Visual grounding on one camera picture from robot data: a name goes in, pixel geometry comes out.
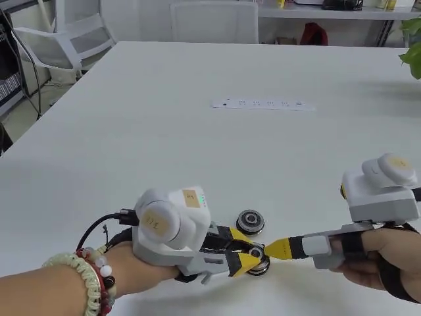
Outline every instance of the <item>chair backrest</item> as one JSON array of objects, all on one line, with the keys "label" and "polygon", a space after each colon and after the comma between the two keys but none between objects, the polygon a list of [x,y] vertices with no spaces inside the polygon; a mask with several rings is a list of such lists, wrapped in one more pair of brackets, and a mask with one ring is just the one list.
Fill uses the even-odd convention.
[{"label": "chair backrest", "polygon": [[82,60],[115,44],[101,16],[101,0],[55,0],[55,12],[56,31],[68,34]]},{"label": "chair backrest", "polygon": [[258,6],[243,1],[194,1],[170,5],[173,41],[259,43]]},{"label": "chair backrest", "polygon": [[[37,66],[61,70],[82,68],[78,53],[66,34],[47,33],[29,28],[15,28],[14,30]],[[16,38],[15,41],[22,60],[29,61],[19,41]]]}]

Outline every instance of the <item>human hand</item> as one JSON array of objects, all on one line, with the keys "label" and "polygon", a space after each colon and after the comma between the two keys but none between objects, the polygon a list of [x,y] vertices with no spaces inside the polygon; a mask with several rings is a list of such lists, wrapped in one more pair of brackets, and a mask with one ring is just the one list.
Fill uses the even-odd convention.
[{"label": "human hand", "polygon": [[164,280],[176,278],[180,273],[175,267],[156,267],[139,260],[133,254],[131,242],[111,248],[105,257],[116,279],[118,298],[146,291]]},{"label": "human hand", "polygon": [[[368,259],[344,262],[332,271],[343,273],[356,284],[385,290],[376,265],[381,255],[400,268],[403,287],[414,300],[421,302],[421,235],[407,230],[380,228],[363,232],[361,238]],[[337,240],[333,246],[340,247],[340,244]]]}]

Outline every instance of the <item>ball bearing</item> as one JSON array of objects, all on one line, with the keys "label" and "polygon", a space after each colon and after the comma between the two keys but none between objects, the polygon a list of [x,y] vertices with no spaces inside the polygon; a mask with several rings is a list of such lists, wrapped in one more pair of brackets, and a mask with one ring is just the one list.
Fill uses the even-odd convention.
[{"label": "ball bearing", "polygon": [[255,244],[255,247],[249,250],[249,255],[260,259],[260,263],[247,271],[248,274],[253,276],[260,276],[268,272],[270,267],[270,258],[264,254],[264,245]]},{"label": "ball bearing", "polygon": [[260,234],[264,227],[263,216],[254,209],[247,209],[238,215],[237,229],[244,235]]}]

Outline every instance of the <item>power strip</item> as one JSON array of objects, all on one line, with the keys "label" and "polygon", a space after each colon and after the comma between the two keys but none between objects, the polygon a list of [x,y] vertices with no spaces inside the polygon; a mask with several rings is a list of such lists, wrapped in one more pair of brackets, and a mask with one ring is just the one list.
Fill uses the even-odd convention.
[{"label": "power strip", "polygon": [[249,110],[290,110],[314,111],[315,108],[300,101],[285,101],[281,99],[225,99],[215,101],[211,107],[216,109],[249,109]]}]

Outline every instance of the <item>bracelet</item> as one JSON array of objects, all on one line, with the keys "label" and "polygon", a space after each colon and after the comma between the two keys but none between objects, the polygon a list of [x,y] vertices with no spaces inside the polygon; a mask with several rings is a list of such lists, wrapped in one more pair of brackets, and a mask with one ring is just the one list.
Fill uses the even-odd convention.
[{"label": "bracelet", "polygon": [[97,316],[101,307],[101,279],[95,269],[85,259],[79,258],[75,253],[60,253],[55,255],[48,259],[42,267],[56,265],[68,265],[81,275],[87,288],[87,306],[84,316]]},{"label": "bracelet", "polygon": [[100,315],[105,316],[111,312],[117,295],[116,280],[111,275],[112,268],[107,264],[107,258],[103,255],[102,248],[94,250],[91,247],[80,249],[76,255],[86,260],[97,273],[101,288]]}]

